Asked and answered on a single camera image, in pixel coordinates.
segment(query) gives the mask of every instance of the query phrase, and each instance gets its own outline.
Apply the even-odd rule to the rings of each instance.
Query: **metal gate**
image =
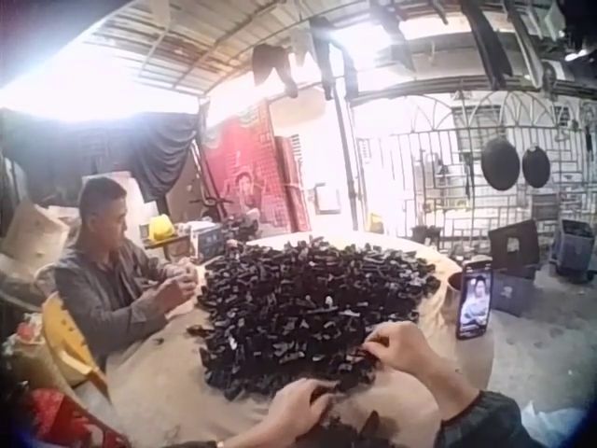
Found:
[[[357,172],[368,214],[385,232],[410,237],[416,225],[442,229],[444,248],[486,241],[487,230],[535,218],[540,237],[560,217],[595,220],[597,170],[588,145],[597,106],[572,97],[552,102],[520,91],[473,91],[376,100],[353,109]],[[485,181],[480,152],[504,136],[520,157],[548,153],[542,189],[521,174],[508,191]]]

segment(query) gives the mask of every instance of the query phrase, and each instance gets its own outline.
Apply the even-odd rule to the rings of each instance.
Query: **yellow chair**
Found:
[[[92,382],[109,399],[104,373],[95,363],[85,338],[64,308],[58,293],[42,305],[42,331],[54,356],[70,370]]]

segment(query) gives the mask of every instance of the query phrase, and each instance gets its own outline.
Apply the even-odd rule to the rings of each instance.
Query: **poster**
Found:
[[[261,236],[291,232],[290,211],[265,103],[206,130],[202,156],[230,215],[258,210]]]

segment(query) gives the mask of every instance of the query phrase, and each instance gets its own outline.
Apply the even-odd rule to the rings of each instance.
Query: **hanging pan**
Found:
[[[511,189],[521,173],[521,159],[516,148],[504,137],[490,140],[481,151],[481,171],[494,189]]]
[[[551,164],[548,154],[540,147],[529,147],[522,156],[522,175],[531,187],[540,189],[549,181]]]

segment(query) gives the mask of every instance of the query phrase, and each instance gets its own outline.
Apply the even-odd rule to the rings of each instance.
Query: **sleeve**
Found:
[[[172,277],[178,267],[165,259],[150,257],[145,250],[129,241],[129,246],[135,262],[141,268],[143,275],[149,280],[163,282],[168,277]]]
[[[56,268],[56,288],[94,355],[109,355],[165,327],[167,320],[147,291],[126,308],[112,311],[84,273]]]
[[[526,431],[521,410],[513,399],[495,392],[481,392],[464,411],[442,422],[434,448],[492,446],[541,448]]]

